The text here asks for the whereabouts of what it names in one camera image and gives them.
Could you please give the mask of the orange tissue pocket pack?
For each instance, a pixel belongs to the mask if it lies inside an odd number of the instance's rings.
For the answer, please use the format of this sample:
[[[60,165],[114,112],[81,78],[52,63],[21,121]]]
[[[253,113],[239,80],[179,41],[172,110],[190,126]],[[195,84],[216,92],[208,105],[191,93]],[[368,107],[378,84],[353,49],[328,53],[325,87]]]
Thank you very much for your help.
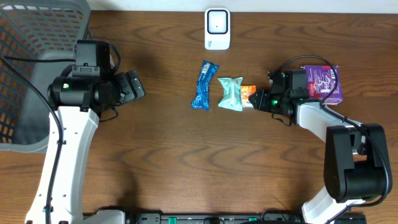
[[[243,108],[252,108],[249,97],[257,91],[256,85],[242,85],[241,86],[241,100]]]

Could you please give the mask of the purple red tissue pack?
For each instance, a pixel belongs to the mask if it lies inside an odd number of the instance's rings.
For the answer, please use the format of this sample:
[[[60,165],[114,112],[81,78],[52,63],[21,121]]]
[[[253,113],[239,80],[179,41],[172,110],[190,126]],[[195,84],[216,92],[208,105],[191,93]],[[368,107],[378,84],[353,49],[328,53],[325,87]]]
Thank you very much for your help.
[[[311,98],[323,99],[333,89],[338,77],[338,85],[335,91],[325,100],[328,105],[337,105],[343,101],[343,93],[341,83],[339,81],[338,66],[333,67],[336,71],[335,76],[333,70],[327,65],[304,65],[302,69],[307,74],[307,86]]]

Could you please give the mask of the teal packet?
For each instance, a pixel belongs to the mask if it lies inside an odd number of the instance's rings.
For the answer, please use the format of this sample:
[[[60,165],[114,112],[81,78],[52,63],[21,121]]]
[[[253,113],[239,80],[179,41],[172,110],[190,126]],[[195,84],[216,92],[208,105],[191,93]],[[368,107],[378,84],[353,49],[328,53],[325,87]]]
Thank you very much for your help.
[[[223,98],[218,103],[220,108],[234,111],[242,111],[243,103],[241,99],[241,83],[243,78],[218,78],[223,87]]]

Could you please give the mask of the blue snack bar wrapper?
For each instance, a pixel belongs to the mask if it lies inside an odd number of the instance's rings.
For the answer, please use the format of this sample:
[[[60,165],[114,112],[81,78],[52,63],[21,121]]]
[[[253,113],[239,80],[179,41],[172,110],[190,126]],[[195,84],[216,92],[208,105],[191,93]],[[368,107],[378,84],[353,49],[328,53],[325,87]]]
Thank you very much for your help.
[[[194,100],[191,103],[191,108],[209,110],[209,85],[219,69],[219,65],[215,65],[212,62],[206,60],[203,61],[203,65],[200,69],[199,79],[197,81],[197,90]]]

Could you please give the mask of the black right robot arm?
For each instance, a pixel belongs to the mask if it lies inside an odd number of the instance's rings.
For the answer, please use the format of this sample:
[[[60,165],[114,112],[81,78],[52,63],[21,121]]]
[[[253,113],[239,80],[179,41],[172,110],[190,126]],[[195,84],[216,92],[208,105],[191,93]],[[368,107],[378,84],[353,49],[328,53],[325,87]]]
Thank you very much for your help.
[[[363,124],[329,109],[316,98],[292,90],[259,90],[249,97],[254,109],[281,116],[309,130],[325,143],[324,187],[301,207],[305,223],[334,223],[353,207],[382,203],[392,188],[392,174],[382,126]]]

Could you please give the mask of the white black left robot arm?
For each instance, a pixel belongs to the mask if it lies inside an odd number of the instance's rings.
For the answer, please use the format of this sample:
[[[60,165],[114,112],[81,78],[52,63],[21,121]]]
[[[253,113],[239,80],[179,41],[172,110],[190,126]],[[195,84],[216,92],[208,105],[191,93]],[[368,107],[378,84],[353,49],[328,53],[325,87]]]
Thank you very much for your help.
[[[49,86],[50,133],[39,188],[26,223],[129,223],[122,208],[104,207],[87,217],[82,193],[86,164],[101,113],[145,95],[136,71],[105,77],[57,77]]]

